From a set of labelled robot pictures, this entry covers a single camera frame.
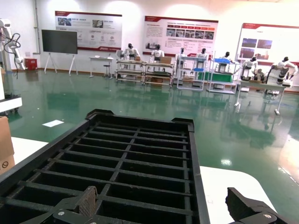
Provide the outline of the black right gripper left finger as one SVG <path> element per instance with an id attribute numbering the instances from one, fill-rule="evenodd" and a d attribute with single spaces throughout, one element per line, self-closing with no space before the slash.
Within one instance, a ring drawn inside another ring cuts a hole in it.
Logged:
<path id="1" fill-rule="evenodd" d="M 49 212 L 25 221 L 25 224 L 88 224 L 96 210 L 95 186 L 89 186 L 78 196 L 61 200 Z"/>

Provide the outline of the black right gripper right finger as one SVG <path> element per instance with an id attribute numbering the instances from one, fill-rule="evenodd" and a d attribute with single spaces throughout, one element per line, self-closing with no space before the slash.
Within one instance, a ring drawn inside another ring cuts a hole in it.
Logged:
<path id="1" fill-rule="evenodd" d="M 244 197 L 235 188 L 228 188 L 226 205 L 234 224 L 290 224 L 266 203 Z"/>

